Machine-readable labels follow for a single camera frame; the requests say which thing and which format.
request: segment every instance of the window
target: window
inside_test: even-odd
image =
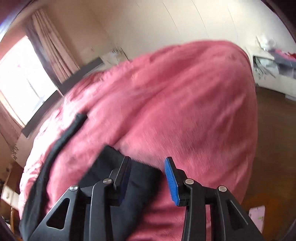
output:
[[[26,36],[0,60],[0,100],[22,126],[56,90]]]

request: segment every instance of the brown floor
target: brown floor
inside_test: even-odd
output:
[[[296,217],[296,102],[257,88],[258,146],[243,207],[265,205],[263,236],[280,237]]]

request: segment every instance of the curtain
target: curtain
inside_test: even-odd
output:
[[[11,150],[16,144],[21,132],[22,126],[9,114],[0,98],[0,133]]]
[[[63,83],[79,70],[79,66],[42,9],[32,15],[32,21],[51,66],[59,81]]]
[[[42,47],[40,38],[38,37],[38,34],[36,32],[36,29],[33,24],[33,20],[30,19],[26,24],[25,24],[25,31],[28,39],[31,41],[32,46],[35,50],[35,53],[37,54],[45,72],[47,75],[50,77],[52,82],[57,86],[61,86],[62,83],[59,81],[57,75],[55,74],[50,60],[48,58],[48,55],[45,53],[44,48]]]

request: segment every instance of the silver screw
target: silver screw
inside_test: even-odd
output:
[[[105,178],[104,180],[103,180],[103,183],[104,184],[110,184],[112,182],[112,179],[111,178]]]
[[[75,192],[78,190],[78,186],[77,185],[73,185],[69,187],[70,191]]]
[[[185,180],[185,183],[189,184],[189,185],[192,185],[194,183],[194,180],[188,178],[188,179]]]
[[[219,187],[219,191],[220,191],[220,192],[226,192],[226,191],[227,191],[227,188],[224,187],[224,186],[220,186],[220,187]]]

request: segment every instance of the pink blanket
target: pink blanket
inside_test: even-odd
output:
[[[247,55],[224,41],[170,46],[81,80],[41,127],[20,183],[20,215],[51,146],[76,113],[88,119],[57,157],[48,208],[78,183],[105,144],[164,169],[176,167],[202,185],[225,185],[241,202],[257,141],[257,104]],[[180,240],[184,208],[164,179],[129,240]]]

